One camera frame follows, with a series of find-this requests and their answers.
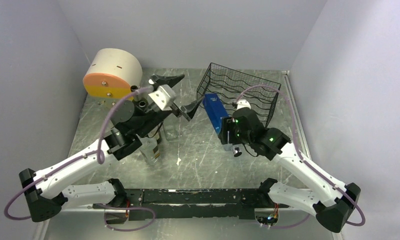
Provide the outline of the blue square bottle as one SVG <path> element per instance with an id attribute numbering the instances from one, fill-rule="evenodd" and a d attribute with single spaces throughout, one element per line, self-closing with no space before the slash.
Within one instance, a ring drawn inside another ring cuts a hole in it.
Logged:
<path id="1" fill-rule="evenodd" d="M 206 93 L 203 97 L 202 104 L 216 135 L 219 140 L 221 140 L 222 119 L 229 116 L 224 105 L 216 93 Z"/>

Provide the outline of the clear bottle gold cap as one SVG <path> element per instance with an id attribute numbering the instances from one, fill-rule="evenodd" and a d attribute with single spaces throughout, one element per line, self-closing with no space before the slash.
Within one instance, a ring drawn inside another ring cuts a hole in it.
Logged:
<path id="1" fill-rule="evenodd" d="M 140 138 L 141 146 L 139 148 L 145 162 L 148 165 L 154 165 L 160 159 L 160 150 L 155 138 Z"/>

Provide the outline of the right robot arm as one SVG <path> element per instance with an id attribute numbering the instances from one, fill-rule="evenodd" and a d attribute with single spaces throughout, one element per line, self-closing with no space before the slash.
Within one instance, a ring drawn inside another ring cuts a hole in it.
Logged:
<path id="1" fill-rule="evenodd" d="M 291 172 L 308 190 L 285 185 L 275 179 L 261 183 L 258 202 L 263 207 L 273 203 L 302 210 L 327 230 L 341 232 L 358 208 L 361 188 L 354 182 L 344 183 L 333 177 L 304 153 L 278 128 L 264 127 L 257 113 L 248 108 L 237 109 L 221 119 L 218 137 L 223 144 L 247 145 L 257 155 L 266 157 Z"/>

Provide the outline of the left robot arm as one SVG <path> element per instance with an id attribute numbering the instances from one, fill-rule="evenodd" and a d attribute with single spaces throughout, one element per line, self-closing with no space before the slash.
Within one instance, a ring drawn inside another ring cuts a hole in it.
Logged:
<path id="1" fill-rule="evenodd" d="M 41 170 L 27 168 L 19 173 L 29 219 L 46 221 L 60 211 L 83 205 L 124 208 L 129 199 L 123 184 L 116 178 L 96 184 L 78 185 L 87 174 L 131 155 L 142 146 L 142 139 L 168 116 L 190 121 L 200 101 L 175 104 L 174 86 L 184 78 L 152 75 L 148 85 L 130 91 L 107 113 L 97 139 L 67 159 Z"/>

